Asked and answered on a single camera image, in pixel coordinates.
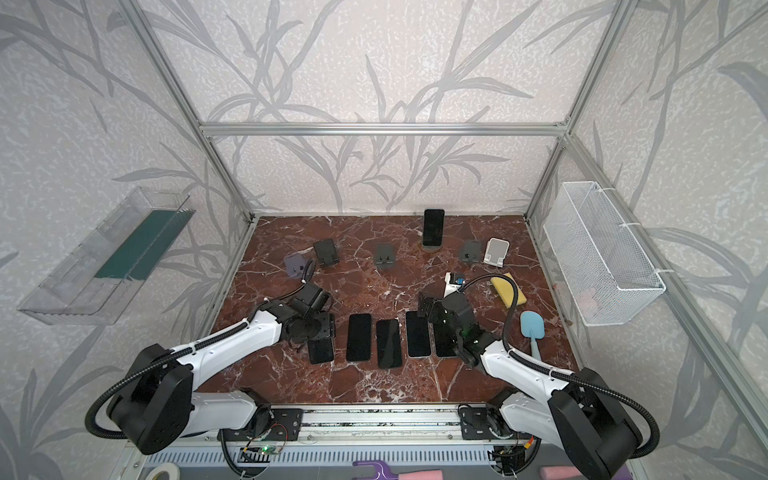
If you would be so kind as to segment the white-edged phone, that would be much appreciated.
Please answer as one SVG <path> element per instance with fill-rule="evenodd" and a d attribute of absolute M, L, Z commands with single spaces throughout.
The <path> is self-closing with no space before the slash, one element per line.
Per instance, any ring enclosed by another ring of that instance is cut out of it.
<path fill-rule="evenodd" d="M 417 311 L 407 311 L 406 315 L 407 351 L 411 358 L 423 358 L 431 355 L 429 322 Z"/>

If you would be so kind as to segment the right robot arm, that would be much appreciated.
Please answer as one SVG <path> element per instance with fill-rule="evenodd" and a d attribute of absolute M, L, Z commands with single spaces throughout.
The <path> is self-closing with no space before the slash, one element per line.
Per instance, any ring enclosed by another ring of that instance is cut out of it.
<path fill-rule="evenodd" d="M 527 433 L 560 447 L 588 479 L 610 479 L 627 460 L 657 448 L 660 429 L 645 407 L 610 389 L 589 368 L 556 368 L 484 330 L 462 291 L 426 297 L 419 311 L 447 329 L 455 355 L 468 367 L 512 386 L 497 406 L 507 433 Z"/>

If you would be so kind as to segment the teal phone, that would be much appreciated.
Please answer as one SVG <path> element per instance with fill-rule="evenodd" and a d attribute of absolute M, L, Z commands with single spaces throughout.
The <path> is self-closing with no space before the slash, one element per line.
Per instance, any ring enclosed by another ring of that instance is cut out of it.
<path fill-rule="evenodd" d="M 456 356 L 456 341 L 455 333 L 451 331 L 450 326 L 444 323 L 435 323 L 433 335 L 436 355 L 439 358 L 454 358 Z"/>

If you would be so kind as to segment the black phone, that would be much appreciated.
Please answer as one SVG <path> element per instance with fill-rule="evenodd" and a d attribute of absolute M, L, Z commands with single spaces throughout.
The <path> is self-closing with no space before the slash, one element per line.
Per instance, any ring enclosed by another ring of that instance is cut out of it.
<path fill-rule="evenodd" d="M 372 315 L 352 314 L 349 317 L 346 360 L 365 362 L 371 358 Z"/>
<path fill-rule="evenodd" d="M 379 369 L 400 368 L 403 365 L 400 326 L 397 319 L 376 323 L 377 365 Z"/>

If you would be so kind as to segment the dark phone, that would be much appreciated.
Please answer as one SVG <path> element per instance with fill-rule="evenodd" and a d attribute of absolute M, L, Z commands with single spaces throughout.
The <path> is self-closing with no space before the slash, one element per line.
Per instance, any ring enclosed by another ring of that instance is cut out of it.
<path fill-rule="evenodd" d="M 425 209 L 423 214 L 422 246 L 425 249 L 438 249 L 443 243 L 445 211 L 443 209 Z"/>

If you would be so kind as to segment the white folding phone stand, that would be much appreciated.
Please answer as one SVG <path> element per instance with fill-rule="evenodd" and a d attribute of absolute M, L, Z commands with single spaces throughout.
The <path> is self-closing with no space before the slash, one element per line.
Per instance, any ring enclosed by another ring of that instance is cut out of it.
<path fill-rule="evenodd" d="M 501 268 L 509 251 L 510 243 L 499 238 L 490 238 L 486 244 L 483 262 Z"/>

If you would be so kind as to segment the pink-edged phone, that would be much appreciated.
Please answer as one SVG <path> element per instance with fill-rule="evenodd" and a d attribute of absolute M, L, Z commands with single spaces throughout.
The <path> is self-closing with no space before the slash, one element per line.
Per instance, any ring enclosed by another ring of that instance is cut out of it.
<path fill-rule="evenodd" d="M 335 348 L 332 337 L 310 340 L 307 342 L 309 361 L 313 365 L 329 363 L 334 360 Z"/>

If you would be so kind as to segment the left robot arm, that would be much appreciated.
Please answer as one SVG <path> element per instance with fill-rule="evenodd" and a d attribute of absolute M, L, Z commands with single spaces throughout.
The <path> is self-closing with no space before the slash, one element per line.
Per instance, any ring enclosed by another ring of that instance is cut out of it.
<path fill-rule="evenodd" d="M 332 337 L 331 294 L 305 280 L 282 297 L 265 300 L 242 320 L 195 342 L 143 349 L 126 376 L 85 414 L 88 433 L 130 441 L 151 455 L 180 437 L 241 430 L 261 423 L 266 404 L 253 391 L 202 393 L 209 379 L 241 359 L 280 342 Z"/>

